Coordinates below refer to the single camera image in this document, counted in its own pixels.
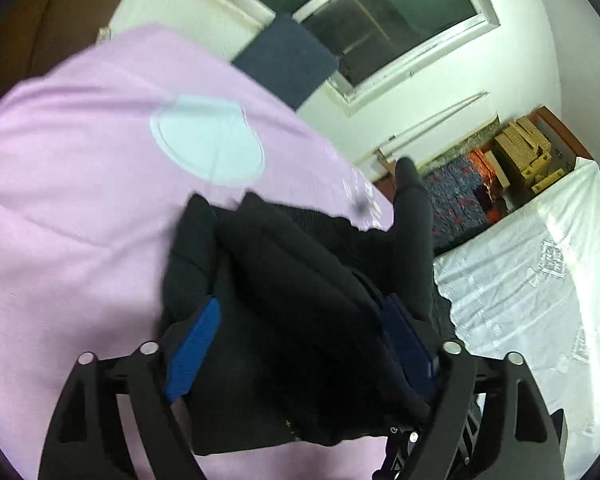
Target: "white lace tablecloth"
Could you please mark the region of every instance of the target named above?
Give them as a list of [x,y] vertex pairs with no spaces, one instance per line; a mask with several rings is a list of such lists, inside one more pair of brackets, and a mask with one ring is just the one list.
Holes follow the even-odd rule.
[[473,354],[518,351],[552,413],[563,408],[568,479],[600,454],[600,171],[576,170],[434,266]]

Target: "pink fabric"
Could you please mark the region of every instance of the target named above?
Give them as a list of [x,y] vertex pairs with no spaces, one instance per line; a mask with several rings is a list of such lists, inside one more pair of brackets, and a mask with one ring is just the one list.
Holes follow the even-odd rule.
[[[264,149],[266,200],[388,227],[390,204],[331,144],[229,64],[145,27],[73,57],[0,102],[0,448],[37,476],[46,427],[78,354],[128,354],[151,338],[174,222],[200,192],[243,187],[183,170],[152,135],[180,95],[238,103]],[[364,212],[356,202],[368,201]],[[384,440],[208,457],[210,479],[368,479]]]

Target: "window frame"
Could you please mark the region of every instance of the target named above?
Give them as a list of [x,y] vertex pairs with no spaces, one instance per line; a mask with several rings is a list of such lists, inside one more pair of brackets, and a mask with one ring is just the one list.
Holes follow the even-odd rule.
[[[260,0],[221,0],[228,7],[249,16],[261,27],[269,25],[276,13]],[[302,23],[316,10],[331,0],[310,0],[294,14],[293,18]],[[357,86],[353,86],[345,77],[336,72],[329,78],[330,85],[342,98],[348,108],[357,109],[388,91],[416,72],[436,62],[455,49],[483,36],[500,26],[491,0],[470,0],[477,14],[464,22],[448,28],[412,48],[394,61],[377,70]]]

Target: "cardboard box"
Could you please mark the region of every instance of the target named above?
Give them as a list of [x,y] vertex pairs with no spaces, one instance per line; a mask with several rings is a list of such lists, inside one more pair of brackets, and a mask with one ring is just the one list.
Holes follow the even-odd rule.
[[536,175],[542,173],[551,163],[551,153],[543,153],[534,160],[525,171],[521,173],[525,179],[525,186],[530,187],[536,183]]
[[528,117],[520,117],[516,122],[531,136],[543,153],[551,153],[551,142],[538,130]]
[[518,168],[519,172],[528,168],[538,158],[537,150],[534,150],[519,131],[510,124],[496,137],[496,144],[500,151]]
[[562,177],[564,177],[564,175],[565,171],[562,168],[560,168],[558,171],[554,171],[546,179],[538,182],[535,186],[531,188],[531,191],[533,191],[535,195],[538,195],[548,187],[558,182]]

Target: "screw head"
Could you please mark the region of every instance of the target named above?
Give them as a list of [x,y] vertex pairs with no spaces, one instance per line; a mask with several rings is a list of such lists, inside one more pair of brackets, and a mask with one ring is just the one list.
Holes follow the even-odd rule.
[[524,364],[525,362],[525,358],[522,357],[522,355],[520,355],[518,352],[511,352],[508,356],[507,359],[509,359],[510,362],[512,362],[513,364],[520,366],[522,364]]
[[442,349],[451,355],[458,355],[462,351],[462,347],[455,341],[446,341],[442,345]]
[[158,343],[155,341],[147,341],[140,347],[140,353],[144,355],[155,354],[158,351]]
[[80,356],[78,357],[78,362],[81,365],[88,365],[94,359],[95,355],[93,355],[91,352],[85,352],[84,354],[80,354]]

